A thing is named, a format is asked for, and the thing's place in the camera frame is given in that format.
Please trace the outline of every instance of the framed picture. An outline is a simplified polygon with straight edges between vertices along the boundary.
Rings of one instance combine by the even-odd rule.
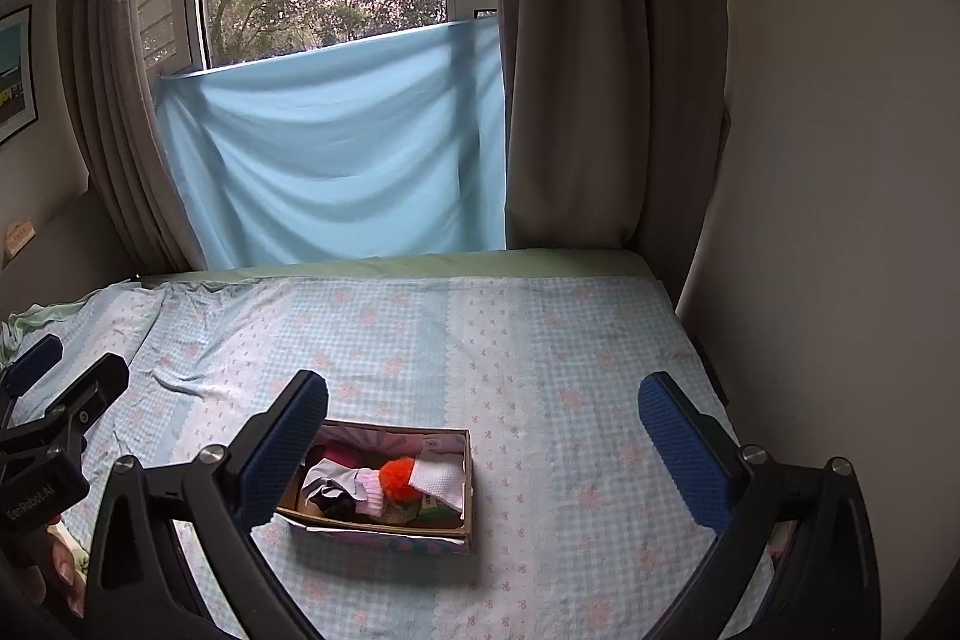
[[[0,145],[37,119],[30,59],[30,7],[0,18]]]

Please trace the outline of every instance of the blue gripper pad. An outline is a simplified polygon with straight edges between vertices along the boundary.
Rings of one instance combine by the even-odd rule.
[[[643,379],[640,422],[693,519],[723,533],[731,519],[731,477],[693,424],[701,416],[666,372]]]
[[[315,372],[301,370],[270,410],[254,415],[234,438],[232,460],[240,456],[242,461],[235,475],[233,517],[242,530],[270,521],[325,421],[326,405],[326,381]],[[237,453],[233,453],[235,444],[239,444]]]
[[[3,374],[3,390],[11,398],[23,396],[63,357],[61,340],[52,333],[43,335],[36,345],[7,367]]]

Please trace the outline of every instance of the mattress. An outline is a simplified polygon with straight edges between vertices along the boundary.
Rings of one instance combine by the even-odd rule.
[[[11,319],[8,354],[44,333],[64,361],[17,406],[45,405],[104,351],[131,383],[88,434],[88,499],[64,522],[89,544],[109,467],[188,461],[229,442],[296,370],[328,380],[339,420],[467,428],[472,553],[373,549],[275,516],[253,539],[331,638],[642,636],[712,544],[637,417],[637,385],[670,372],[730,430],[645,264],[626,253],[477,254],[123,283]],[[211,614],[242,636],[192,531],[184,551]],[[769,584],[763,560],[728,633]]]

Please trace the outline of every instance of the wall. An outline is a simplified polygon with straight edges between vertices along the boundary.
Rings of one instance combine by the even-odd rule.
[[[0,14],[26,4],[32,4],[38,119],[0,145],[0,235],[8,223],[25,218],[40,228],[86,189],[59,73],[56,0],[1,0]]]
[[[730,0],[680,313],[744,440],[853,461],[903,637],[960,555],[960,0]]]

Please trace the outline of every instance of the hanging blue sheet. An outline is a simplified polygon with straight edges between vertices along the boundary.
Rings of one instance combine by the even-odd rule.
[[[158,81],[208,268],[504,247],[496,20]]]

